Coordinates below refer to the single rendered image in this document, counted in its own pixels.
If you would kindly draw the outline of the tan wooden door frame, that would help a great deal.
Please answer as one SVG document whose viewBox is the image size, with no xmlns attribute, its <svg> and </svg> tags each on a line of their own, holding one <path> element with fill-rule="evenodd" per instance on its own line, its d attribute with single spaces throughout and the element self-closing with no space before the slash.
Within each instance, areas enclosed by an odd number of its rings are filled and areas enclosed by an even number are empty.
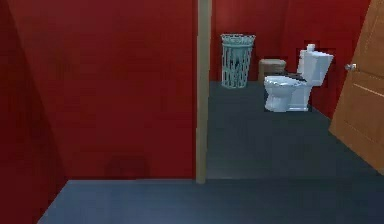
<svg viewBox="0 0 384 224">
<path fill-rule="evenodd" d="M 198 184 L 204 184 L 207 177 L 211 16 L 212 0 L 197 0 L 196 182 Z"/>
</svg>

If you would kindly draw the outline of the brown round bin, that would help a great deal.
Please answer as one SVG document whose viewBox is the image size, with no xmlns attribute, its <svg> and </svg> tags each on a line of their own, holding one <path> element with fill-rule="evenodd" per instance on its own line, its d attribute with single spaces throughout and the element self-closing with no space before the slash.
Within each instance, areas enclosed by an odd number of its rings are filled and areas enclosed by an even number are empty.
<svg viewBox="0 0 384 224">
<path fill-rule="evenodd" d="M 258 81 L 263 84 L 266 76 L 284 73 L 286 61 L 281 59 L 261 59 L 259 61 Z"/>
</svg>

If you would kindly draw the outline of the brown wooden room door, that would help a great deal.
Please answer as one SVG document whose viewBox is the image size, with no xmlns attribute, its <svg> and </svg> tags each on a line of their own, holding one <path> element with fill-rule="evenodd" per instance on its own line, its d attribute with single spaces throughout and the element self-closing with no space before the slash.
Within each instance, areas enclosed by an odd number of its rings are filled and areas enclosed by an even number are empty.
<svg viewBox="0 0 384 224">
<path fill-rule="evenodd" d="M 371 0 L 329 131 L 384 176 L 384 0 Z"/>
</svg>

